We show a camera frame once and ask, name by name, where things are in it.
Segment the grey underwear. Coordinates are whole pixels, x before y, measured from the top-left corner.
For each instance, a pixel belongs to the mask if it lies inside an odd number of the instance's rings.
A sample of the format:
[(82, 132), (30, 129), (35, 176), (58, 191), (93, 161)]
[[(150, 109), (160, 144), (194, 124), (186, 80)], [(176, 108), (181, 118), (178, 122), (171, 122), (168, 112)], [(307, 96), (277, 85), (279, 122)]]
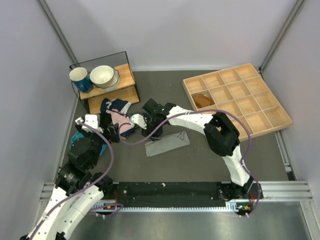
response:
[(178, 149), (190, 144), (190, 139), (185, 131), (163, 136), (159, 140), (145, 143), (147, 157), (153, 157)]

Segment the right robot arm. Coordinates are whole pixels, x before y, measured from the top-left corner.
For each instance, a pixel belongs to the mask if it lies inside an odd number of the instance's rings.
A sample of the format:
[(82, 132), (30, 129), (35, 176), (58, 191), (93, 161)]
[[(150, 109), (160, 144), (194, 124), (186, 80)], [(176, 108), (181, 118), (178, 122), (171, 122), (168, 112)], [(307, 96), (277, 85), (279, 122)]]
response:
[(244, 156), (240, 148), (240, 132), (229, 117), (237, 118), (225, 110), (218, 110), (209, 114), (206, 110), (192, 111), (173, 103), (161, 105), (152, 98), (142, 107), (147, 113), (145, 126), (142, 128), (144, 137), (158, 138), (161, 136), (162, 126), (184, 127), (203, 134), (209, 148), (222, 157), (230, 173), (234, 194), (245, 198), (252, 191), (254, 178), (245, 165)]

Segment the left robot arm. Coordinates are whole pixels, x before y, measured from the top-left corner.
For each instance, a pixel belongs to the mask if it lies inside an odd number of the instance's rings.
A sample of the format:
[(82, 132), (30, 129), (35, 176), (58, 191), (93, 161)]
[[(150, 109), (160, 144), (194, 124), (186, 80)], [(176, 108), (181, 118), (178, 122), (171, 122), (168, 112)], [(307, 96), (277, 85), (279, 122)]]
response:
[(68, 240), (81, 220), (95, 211), (94, 205), (103, 198), (118, 210), (114, 181), (106, 172), (91, 174), (97, 165), (103, 145), (120, 141), (118, 124), (94, 128), (76, 123), (84, 135), (77, 139), (68, 153), (68, 162), (59, 170), (51, 197), (39, 221), (23, 240)]

